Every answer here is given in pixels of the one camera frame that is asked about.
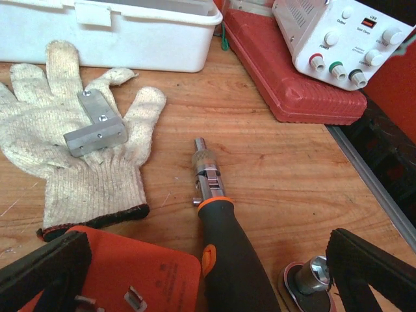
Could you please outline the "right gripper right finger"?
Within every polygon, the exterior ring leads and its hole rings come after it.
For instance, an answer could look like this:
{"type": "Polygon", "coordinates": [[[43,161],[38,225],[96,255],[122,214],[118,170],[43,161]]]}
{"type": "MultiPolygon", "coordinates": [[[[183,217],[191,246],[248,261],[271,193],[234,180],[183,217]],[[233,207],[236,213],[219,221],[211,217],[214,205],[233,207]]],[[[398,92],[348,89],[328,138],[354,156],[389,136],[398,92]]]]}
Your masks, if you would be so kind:
{"type": "Polygon", "coordinates": [[[415,311],[415,267],[349,230],[331,232],[326,264],[345,311],[381,311],[371,289],[397,309],[415,311]]]}

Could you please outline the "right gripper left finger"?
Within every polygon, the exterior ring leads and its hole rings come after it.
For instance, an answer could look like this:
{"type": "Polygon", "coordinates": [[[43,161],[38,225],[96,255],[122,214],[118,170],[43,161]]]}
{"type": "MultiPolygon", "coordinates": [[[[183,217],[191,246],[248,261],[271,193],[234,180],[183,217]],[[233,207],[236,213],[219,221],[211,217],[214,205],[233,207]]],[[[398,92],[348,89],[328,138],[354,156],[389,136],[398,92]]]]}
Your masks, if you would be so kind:
{"type": "Polygon", "coordinates": [[[69,231],[1,269],[1,311],[75,311],[92,260],[88,236],[69,231]]]}

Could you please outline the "orange cube block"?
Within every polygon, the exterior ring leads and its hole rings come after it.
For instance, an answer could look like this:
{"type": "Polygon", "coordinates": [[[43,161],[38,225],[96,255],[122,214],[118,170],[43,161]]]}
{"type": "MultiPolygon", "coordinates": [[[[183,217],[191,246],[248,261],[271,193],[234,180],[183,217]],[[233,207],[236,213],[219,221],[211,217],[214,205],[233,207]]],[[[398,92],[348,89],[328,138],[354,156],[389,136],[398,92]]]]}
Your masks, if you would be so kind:
{"type": "MultiPolygon", "coordinates": [[[[195,310],[200,264],[193,255],[84,226],[69,231],[86,233],[92,251],[75,311],[195,310]]],[[[33,311],[40,297],[18,311],[33,311]]]]}

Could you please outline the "white work glove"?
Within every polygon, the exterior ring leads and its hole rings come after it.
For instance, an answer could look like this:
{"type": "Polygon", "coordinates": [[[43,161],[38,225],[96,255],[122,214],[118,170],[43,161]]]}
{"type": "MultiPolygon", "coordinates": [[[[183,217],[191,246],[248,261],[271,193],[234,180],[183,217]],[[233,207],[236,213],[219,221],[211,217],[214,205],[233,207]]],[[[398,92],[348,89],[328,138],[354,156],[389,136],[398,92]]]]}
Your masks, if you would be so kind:
{"type": "Polygon", "coordinates": [[[120,114],[111,86],[134,76],[113,68],[83,85],[78,51],[66,41],[47,45],[45,69],[10,68],[12,85],[1,87],[1,150],[46,182],[43,241],[76,225],[101,229],[148,215],[140,167],[166,96],[145,86],[120,114]]]}

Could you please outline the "red mat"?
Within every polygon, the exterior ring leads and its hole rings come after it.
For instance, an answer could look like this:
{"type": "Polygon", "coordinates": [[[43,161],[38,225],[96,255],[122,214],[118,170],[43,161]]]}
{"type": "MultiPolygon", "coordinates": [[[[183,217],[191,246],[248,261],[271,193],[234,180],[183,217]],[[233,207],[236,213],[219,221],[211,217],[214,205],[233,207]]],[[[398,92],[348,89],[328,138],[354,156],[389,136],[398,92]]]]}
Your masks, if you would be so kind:
{"type": "Polygon", "coordinates": [[[280,122],[350,125],[367,99],[298,73],[274,18],[228,9],[224,29],[231,50],[280,122]]]}

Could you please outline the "white power supply unit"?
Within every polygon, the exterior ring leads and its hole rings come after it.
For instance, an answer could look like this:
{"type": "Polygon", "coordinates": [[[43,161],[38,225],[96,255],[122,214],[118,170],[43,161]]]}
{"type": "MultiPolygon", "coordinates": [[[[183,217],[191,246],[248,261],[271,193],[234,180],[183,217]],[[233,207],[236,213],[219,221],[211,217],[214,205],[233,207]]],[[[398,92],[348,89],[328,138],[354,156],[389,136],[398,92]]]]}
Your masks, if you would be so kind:
{"type": "Polygon", "coordinates": [[[347,91],[367,85],[415,30],[414,1],[274,1],[295,69],[347,91]]]}

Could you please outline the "white lidded toolbox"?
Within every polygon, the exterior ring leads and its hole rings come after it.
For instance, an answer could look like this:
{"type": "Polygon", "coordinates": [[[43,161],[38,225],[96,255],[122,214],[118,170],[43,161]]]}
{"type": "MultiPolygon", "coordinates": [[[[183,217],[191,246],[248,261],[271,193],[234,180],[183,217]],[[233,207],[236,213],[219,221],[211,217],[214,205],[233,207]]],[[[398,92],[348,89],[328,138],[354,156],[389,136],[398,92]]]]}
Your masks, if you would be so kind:
{"type": "Polygon", "coordinates": [[[222,19],[213,1],[2,1],[1,60],[43,64],[64,40],[83,66],[195,73],[222,19]]]}

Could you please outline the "orange handled pliers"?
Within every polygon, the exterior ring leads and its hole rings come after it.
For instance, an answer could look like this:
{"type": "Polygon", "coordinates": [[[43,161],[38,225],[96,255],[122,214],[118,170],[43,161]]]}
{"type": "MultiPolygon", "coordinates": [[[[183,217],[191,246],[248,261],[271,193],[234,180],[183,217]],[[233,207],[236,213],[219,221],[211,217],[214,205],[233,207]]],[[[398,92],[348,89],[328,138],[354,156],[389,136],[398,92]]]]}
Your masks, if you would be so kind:
{"type": "Polygon", "coordinates": [[[200,196],[193,204],[202,223],[201,265],[209,310],[279,311],[267,273],[225,194],[214,153],[203,138],[194,142],[192,167],[200,196]]]}

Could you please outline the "metal bracket on glove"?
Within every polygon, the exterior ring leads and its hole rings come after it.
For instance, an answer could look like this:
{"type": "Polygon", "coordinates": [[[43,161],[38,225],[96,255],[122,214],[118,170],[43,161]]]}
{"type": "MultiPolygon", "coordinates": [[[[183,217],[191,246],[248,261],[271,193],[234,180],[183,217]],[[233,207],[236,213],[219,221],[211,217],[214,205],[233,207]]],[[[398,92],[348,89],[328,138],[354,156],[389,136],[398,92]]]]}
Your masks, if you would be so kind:
{"type": "Polygon", "coordinates": [[[73,157],[113,148],[128,141],[122,118],[115,113],[99,90],[83,90],[77,97],[91,124],[64,135],[73,157]]]}

